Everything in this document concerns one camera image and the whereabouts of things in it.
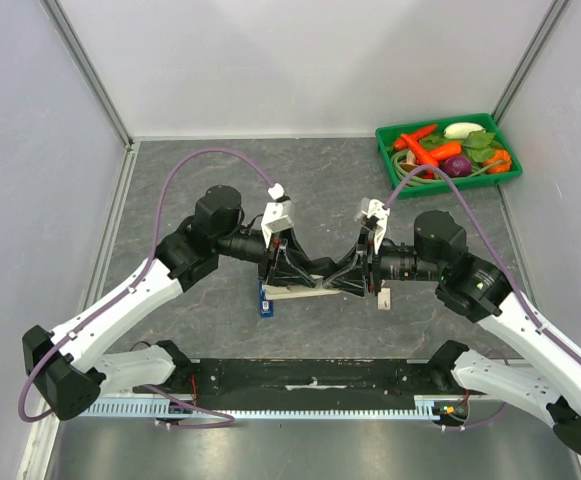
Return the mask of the beige and black stapler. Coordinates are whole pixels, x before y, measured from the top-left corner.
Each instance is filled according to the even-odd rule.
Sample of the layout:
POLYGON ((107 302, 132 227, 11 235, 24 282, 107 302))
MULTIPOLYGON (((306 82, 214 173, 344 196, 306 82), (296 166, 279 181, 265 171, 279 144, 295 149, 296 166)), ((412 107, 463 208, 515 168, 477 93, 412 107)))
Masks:
POLYGON ((341 293, 341 290, 325 288, 321 283, 318 283, 315 287, 308 287, 303 285, 263 285, 263 291, 265 293, 266 299, 272 301, 331 296, 341 293))

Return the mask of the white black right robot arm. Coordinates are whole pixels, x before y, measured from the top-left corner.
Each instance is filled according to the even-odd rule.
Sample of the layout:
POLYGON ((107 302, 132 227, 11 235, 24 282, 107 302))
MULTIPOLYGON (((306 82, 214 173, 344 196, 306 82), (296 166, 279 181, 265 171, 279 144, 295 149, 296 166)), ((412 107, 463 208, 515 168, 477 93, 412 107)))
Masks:
POLYGON ((501 267, 469 252, 465 230, 449 213, 418 215, 412 245, 377 243, 375 225, 363 222, 357 246, 324 287, 364 295, 379 294, 388 281, 436 282, 435 295, 446 308, 504 341, 534 370, 447 341, 428 362, 430 386, 443 394, 460 387, 495 397, 543 421, 581 455, 581 349, 514 291, 501 267))

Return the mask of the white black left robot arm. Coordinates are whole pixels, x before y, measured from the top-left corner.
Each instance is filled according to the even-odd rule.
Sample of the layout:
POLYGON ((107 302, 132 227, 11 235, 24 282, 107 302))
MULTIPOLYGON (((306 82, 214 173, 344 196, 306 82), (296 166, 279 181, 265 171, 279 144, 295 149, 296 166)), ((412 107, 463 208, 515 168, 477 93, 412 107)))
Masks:
POLYGON ((121 354, 109 348, 162 305, 190 290, 226 256, 257 265, 260 278, 275 287, 321 287, 337 267, 328 257, 311 259, 299 245, 291 201, 280 185, 266 205, 261 227, 243 223, 242 196, 232 187, 209 188, 194 212, 154 246, 126 280, 74 318, 46 330, 29 329, 22 338, 27 379, 19 415, 36 389, 51 414, 70 420, 101 395, 157 388, 177 393, 192 383, 190 359, 171 340, 121 354))

